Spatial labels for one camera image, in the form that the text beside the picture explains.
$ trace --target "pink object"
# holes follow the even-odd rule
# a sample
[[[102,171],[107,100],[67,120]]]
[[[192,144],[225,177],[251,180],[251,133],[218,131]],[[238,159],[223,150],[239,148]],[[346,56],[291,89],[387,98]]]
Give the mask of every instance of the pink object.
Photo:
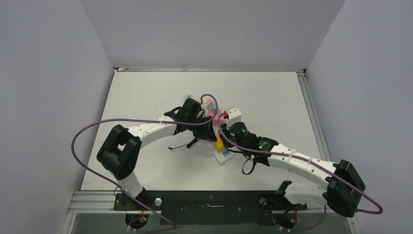
[[[207,101],[206,101],[207,103],[214,103],[214,100],[212,100],[212,99],[208,99]],[[214,112],[215,112],[215,110],[216,110],[216,104],[214,105],[214,109],[210,109],[210,110],[208,110],[208,116],[214,116]],[[215,116],[215,118],[212,120],[212,124],[213,125],[217,125],[218,124],[218,117],[219,117],[219,115],[222,113],[222,111],[219,109],[219,107],[218,107],[218,110],[217,110],[218,112],[217,112],[217,115]]]

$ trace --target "white wall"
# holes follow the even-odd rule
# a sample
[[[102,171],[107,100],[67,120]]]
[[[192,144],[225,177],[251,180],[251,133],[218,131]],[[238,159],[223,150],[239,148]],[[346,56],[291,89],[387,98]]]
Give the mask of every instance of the white wall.
[[[412,233],[412,71],[411,0],[347,0],[307,70],[332,159],[383,205],[358,215],[364,233]]]
[[[0,2],[1,233],[60,233],[84,170],[73,135],[100,119],[111,63],[76,0]],[[95,131],[77,144],[83,160]]]
[[[306,68],[344,0],[79,0],[119,67]]]

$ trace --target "yellow block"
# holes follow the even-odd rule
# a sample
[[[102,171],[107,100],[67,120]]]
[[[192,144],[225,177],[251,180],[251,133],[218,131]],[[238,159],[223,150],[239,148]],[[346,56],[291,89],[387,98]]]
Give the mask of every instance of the yellow block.
[[[224,143],[222,142],[219,135],[217,135],[217,142],[213,142],[212,144],[214,145],[216,151],[219,153],[225,150]]]

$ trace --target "purple hose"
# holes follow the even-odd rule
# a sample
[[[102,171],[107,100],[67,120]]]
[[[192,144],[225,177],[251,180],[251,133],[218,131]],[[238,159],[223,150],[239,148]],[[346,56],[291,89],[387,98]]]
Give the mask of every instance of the purple hose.
[[[308,230],[311,230],[311,229],[313,229],[313,228],[318,227],[318,226],[325,220],[326,215],[327,215],[327,207],[324,206],[323,216],[322,216],[321,219],[320,219],[317,223],[315,223],[313,226],[306,227],[306,228],[294,228],[294,229],[288,229],[288,228],[282,227],[282,229],[283,229],[284,231],[288,231],[288,230],[289,230],[290,232],[308,231]]]
[[[211,94],[204,94],[201,96],[201,100],[203,97],[205,96],[210,96],[212,99],[214,99],[214,102],[218,105],[217,100],[215,99],[214,96],[212,96]],[[132,197],[131,195],[129,195],[123,188],[122,186],[120,186],[120,184],[116,183],[115,181],[107,178],[106,176],[94,171],[93,169],[89,168],[86,164],[84,164],[82,161],[80,161],[79,157],[76,155],[75,152],[75,141],[77,139],[77,137],[79,137],[79,135],[84,132],[85,130],[96,126],[98,124],[101,123],[107,123],[107,122],[114,122],[114,121],[125,121],[125,122],[144,122],[144,123],[166,123],[166,124],[181,124],[181,125],[188,125],[188,126],[200,126],[200,125],[204,125],[207,124],[209,122],[211,122],[215,116],[217,115],[217,113],[214,114],[214,116],[212,118],[210,118],[209,120],[203,122],[203,123],[184,123],[184,122],[176,122],[176,121],[158,121],[158,120],[143,120],[143,119],[129,119],[129,118],[112,118],[112,119],[106,119],[106,120],[102,120],[99,122],[95,122],[92,124],[89,124],[88,126],[82,128],[78,133],[76,133],[76,135],[73,137],[72,140],[72,144],[71,144],[71,149],[72,149],[72,154],[73,157],[75,158],[75,160],[86,170],[92,172],[93,174],[97,175],[100,178],[103,178],[107,181],[109,181],[110,183],[116,185],[117,187],[119,187],[120,191],[122,191],[126,196],[128,196],[131,200],[133,200],[134,202],[138,203],[139,205],[141,205],[142,207],[144,207],[145,209],[147,209],[148,211],[151,211],[152,213],[154,213],[155,215],[159,216],[161,219],[165,220],[167,223],[169,223],[170,225],[172,225],[172,227],[169,228],[162,228],[162,229],[156,229],[156,230],[148,230],[148,231],[142,231],[142,230],[136,230],[139,233],[155,233],[155,232],[161,232],[161,231],[166,231],[166,230],[172,230],[176,228],[176,225],[170,221],[169,219],[167,219],[166,217],[164,217],[163,215],[161,215],[160,213],[156,212],[155,210],[153,210],[151,207],[146,206],[145,204],[143,204],[142,202],[138,201],[137,199],[135,199],[134,197]]]
[[[222,113],[222,114],[220,114],[220,115],[218,116],[218,128],[219,128],[219,131],[220,131],[221,135],[224,137],[224,139],[225,139],[226,141],[228,141],[228,143],[230,143],[231,145],[237,147],[237,148],[240,149],[240,150],[245,150],[245,151],[249,151],[249,152],[252,152],[252,153],[259,153],[259,154],[263,154],[263,153],[264,153],[264,154],[280,155],[280,156],[286,156],[286,157],[289,156],[289,154],[276,153],[276,152],[271,152],[271,151],[252,150],[252,149],[248,149],[248,148],[245,148],[245,147],[242,147],[242,146],[239,146],[239,145],[235,144],[235,143],[232,142],[230,139],[228,139],[228,138],[225,136],[225,134],[222,133],[222,128],[221,128],[221,125],[220,125],[220,122],[221,122],[221,121],[220,121],[220,120],[221,120],[221,118],[222,118],[223,115],[224,115],[224,114]],[[308,159],[303,158],[303,157],[301,157],[301,156],[297,156],[297,155],[292,155],[292,157],[293,157],[293,158],[296,158],[296,159],[299,159],[299,160],[302,160],[302,161],[305,161],[305,162],[308,162],[308,161],[309,161]],[[378,207],[378,211],[368,211],[368,210],[357,209],[358,212],[363,212],[363,213],[368,213],[368,214],[374,214],[374,215],[375,215],[375,214],[381,214],[381,213],[383,213],[383,208],[380,206],[380,204],[378,204],[376,201],[374,201],[371,197],[367,196],[363,191],[361,191],[360,189],[356,188],[355,186],[353,186],[353,185],[350,184],[349,182],[345,181],[343,178],[339,177],[338,175],[336,175],[336,174],[330,172],[329,170],[323,168],[322,166],[320,166],[320,165],[318,165],[318,164],[316,164],[316,163],[314,163],[314,162],[312,162],[312,161],[310,161],[310,164],[313,165],[313,166],[315,166],[315,167],[317,167],[318,169],[326,172],[327,174],[331,175],[331,176],[334,177],[335,179],[341,181],[342,183],[344,183],[344,184],[347,185],[348,187],[352,188],[354,191],[358,192],[360,195],[362,195],[363,197],[365,197],[367,200],[369,200],[371,203],[373,203],[374,205],[376,205],[376,206]]]

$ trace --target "purple cable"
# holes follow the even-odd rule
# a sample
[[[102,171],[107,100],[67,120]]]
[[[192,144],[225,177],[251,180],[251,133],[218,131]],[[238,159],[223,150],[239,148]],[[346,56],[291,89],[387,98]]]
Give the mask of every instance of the purple cable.
[[[271,151],[252,150],[252,149],[248,149],[248,148],[245,148],[245,147],[242,147],[242,146],[239,146],[239,145],[235,144],[230,139],[228,139],[225,136],[225,134],[222,133],[222,128],[221,128],[221,124],[220,124],[221,121],[220,120],[221,120],[223,115],[224,114],[222,113],[218,116],[218,128],[219,128],[219,131],[220,131],[221,135],[223,136],[223,138],[226,141],[228,141],[228,143],[230,143],[231,145],[237,147],[240,150],[245,150],[245,151],[249,151],[249,152],[252,152],[252,153],[259,153],[259,154],[264,153],[264,154],[272,154],[272,155],[279,155],[279,156],[286,156],[286,157],[289,156],[289,154],[276,153],[276,152],[271,152]],[[309,161],[308,159],[303,158],[301,156],[297,156],[297,155],[292,155],[292,157],[296,158],[296,159],[299,159],[299,160],[302,160],[302,161],[305,161],[305,162]],[[337,179],[337,180],[341,181],[342,183],[344,183],[348,187],[352,188],[354,191],[358,192],[360,195],[362,195],[363,197],[365,197],[367,200],[369,200],[371,203],[373,203],[374,205],[376,205],[378,207],[378,211],[368,211],[368,210],[357,209],[358,212],[374,214],[374,215],[383,213],[383,208],[380,206],[380,204],[378,204],[376,201],[374,201],[371,197],[367,196],[363,191],[356,188],[354,185],[350,184],[349,182],[345,181],[343,178],[339,177],[338,175],[336,175],[336,174],[330,172],[329,170],[325,169],[324,167],[322,167],[322,166],[320,166],[320,165],[318,165],[318,164],[316,164],[312,161],[310,161],[310,164],[317,167],[318,169],[326,172],[327,174],[331,175],[332,177],[334,177],[334,179]]]
[[[313,228],[318,227],[318,226],[325,220],[326,215],[327,215],[327,207],[324,206],[323,216],[322,216],[321,219],[320,219],[317,223],[315,223],[313,226],[306,227],[306,228],[288,229],[288,228],[282,227],[280,224],[278,224],[278,225],[280,225],[281,228],[282,228],[284,231],[288,231],[288,230],[290,230],[290,232],[308,231],[308,230],[311,230],[311,229],[313,229]]]
[[[201,100],[203,97],[205,96],[210,96],[212,99],[214,99],[214,102],[218,105],[217,100],[215,99],[214,96],[212,96],[211,94],[204,94],[201,96]],[[75,160],[86,170],[90,171],[91,173],[97,175],[100,178],[103,178],[107,181],[109,181],[110,183],[116,185],[117,187],[119,187],[120,191],[123,192],[123,194],[125,194],[126,196],[128,196],[131,200],[133,200],[134,202],[138,203],[139,205],[141,205],[142,207],[144,207],[145,209],[147,209],[148,211],[151,211],[152,213],[154,213],[155,215],[159,216],[161,219],[165,220],[167,223],[169,223],[170,225],[172,225],[172,227],[169,228],[162,228],[162,229],[156,229],[156,230],[148,230],[148,231],[143,231],[143,230],[136,230],[139,233],[155,233],[155,232],[161,232],[161,231],[166,231],[166,230],[172,230],[176,228],[176,225],[170,221],[169,219],[167,219],[166,217],[164,217],[163,215],[161,215],[160,213],[156,212],[155,210],[153,210],[151,207],[146,206],[145,204],[143,204],[142,202],[138,201],[137,199],[135,199],[134,197],[132,197],[131,195],[129,195],[123,188],[122,186],[120,186],[120,184],[116,183],[115,181],[107,178],[106,176],[100,174],[99,172],[96,172],[95,170],[89,168],[86,164],[84,164],[82,161],[80,161],[79,157],[76,155],[75,152],[75,141],[77,139],[77,137],[79,137],[79,135],[84,132],[85,130],[96,126],[98,124],[101,123],[107,123],[107,122],[114,122],[114,121],[125,121],[125,122],[144,122],[144,123],[166,123],[166,124],[181,124],[181,125],[188,125],[188,126],[200,126],[200,125],[204,125],[207,124],[209,122],[211,122],[215,116],[217,115],[217,112],[214,114],[214,116],[212,118],[210,118],[209,120],[203,122],[203,123],[185,123],[185,122],[177,122],[177,121],[158,121],[158,120],[144,120],[144,119],[130,119],[130,118],[111,118],[111,119],[106,119],[106,120],[102,120],[102,121],[98,121],[92,124],[89,124],[88,126],[82,128],[78,133],[76,133],[76,135],[73,137],[72,140],[72,144],[71,144],[71,149],[72,149],[72,154],[73,157],[75,158]]]

